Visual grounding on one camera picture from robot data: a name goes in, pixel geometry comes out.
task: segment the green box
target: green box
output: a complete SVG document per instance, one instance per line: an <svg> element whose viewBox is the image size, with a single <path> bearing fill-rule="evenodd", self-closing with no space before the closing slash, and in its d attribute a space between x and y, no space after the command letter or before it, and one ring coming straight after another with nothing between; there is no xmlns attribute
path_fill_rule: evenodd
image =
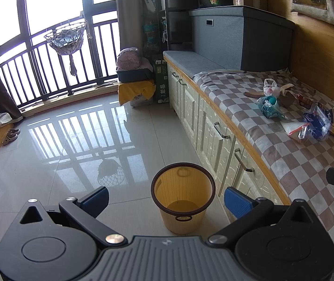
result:
<svg viewBox="0 0 334 281"><path fill-rule="evenodd" d="M153 56L153 67L156 84L156 102L167 103L169 102L168 69L167 61L163 59L163 55Z"/></svg>

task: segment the blue gripper pad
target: blue gripper pad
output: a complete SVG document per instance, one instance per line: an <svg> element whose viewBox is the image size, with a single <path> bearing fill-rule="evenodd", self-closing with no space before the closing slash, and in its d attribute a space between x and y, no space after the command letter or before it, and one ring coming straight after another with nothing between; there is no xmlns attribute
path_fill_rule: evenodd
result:
<svg viewBox="0 0 334 281"><path fill-rule="evenodd" d="M237 218L246 215L252 210L257 202L236 188L228 187L224 191L224 205Z"/></svg>

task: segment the window sill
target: window sill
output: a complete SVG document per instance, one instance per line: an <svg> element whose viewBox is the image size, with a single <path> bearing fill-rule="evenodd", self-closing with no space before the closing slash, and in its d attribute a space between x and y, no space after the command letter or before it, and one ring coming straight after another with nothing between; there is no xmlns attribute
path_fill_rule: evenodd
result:
<svg viewBox="0 0 334 281"><path fill-rule="evenodd" d="M114 81L110 85L101 85L94 86L88 89L84 89L81 91L74 92L73 95L68 96L67 94L61 95L50 100L46 100L41 103L37 103L33 106L27 107L21 110L21 115L23 117L30 117L32 115L42 113L47 110L55 109L61 106L65 106L67 104L75 103L81 100L86 100L98 96L102 96L105 94L111 94L117 92L119 83Z"/></svg>

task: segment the black tray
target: black tray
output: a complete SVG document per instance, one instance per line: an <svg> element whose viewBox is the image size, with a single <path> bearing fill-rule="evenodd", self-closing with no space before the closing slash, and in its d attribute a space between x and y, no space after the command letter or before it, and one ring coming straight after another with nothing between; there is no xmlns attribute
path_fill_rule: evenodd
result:
<svg viewBox="0 0 334 281"><path fill-rule="evenodd" d="M132 71L118 71L117 77L120 82L135 82L155 78L154 73L151 72L148 68L142 68Z"/></svg>

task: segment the wastebasket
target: wastebasket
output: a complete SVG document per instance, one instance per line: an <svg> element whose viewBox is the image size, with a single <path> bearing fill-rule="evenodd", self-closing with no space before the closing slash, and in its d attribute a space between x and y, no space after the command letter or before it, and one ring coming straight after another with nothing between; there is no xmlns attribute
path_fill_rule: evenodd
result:
<svg viewBox="0 0 334 281"><path fill-rule="evenodd" d="M160 170L151 183L151 196L164 225L177 234L197 229L215 196L215 182L203 167L176 163Z"/></svg>

